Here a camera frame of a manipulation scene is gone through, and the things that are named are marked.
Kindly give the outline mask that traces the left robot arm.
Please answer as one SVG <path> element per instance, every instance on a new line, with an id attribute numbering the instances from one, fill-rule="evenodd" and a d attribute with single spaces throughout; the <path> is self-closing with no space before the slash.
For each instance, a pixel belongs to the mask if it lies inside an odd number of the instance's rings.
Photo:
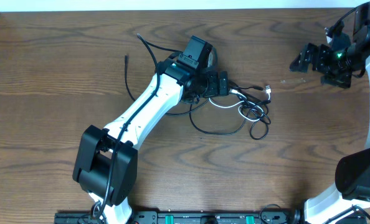
<path id="1" fill-rule="evenodd" d="M 91 220 L 130 219 L 128 195 L 136 182 L 138 151 L 172 107 L 228 95 L 227 74 L 218 73 L 216 60 L 215 48 L 192 36 L 185 50 L 172 50 L 166 60 L 154 63 L 150 84 L 122 115 L 102 129 L 91 125 L 83 132 L 72 177 L 95 201 Z"/>

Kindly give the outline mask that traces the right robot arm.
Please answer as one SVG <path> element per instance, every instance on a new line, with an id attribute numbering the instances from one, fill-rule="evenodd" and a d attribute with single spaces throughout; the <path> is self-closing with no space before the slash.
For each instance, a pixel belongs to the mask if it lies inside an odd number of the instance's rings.
<path id="1" fill-rule="evenodd" d="M 296 223 L 367 223 L 370 215 L 370 1 L 350 13 L 352 34 L 344 32 L 343 19 L 326 28 L 326 44 L 306 44 L 290 64 L 292 72 L 313 70 L 323 84 L 344 90 L 357 78 L 368 79 L 369 95 L 363 110 L 363 148 L 339 160 L 334 182 L 319 195 L 303 202 L 294 214 Z"/>

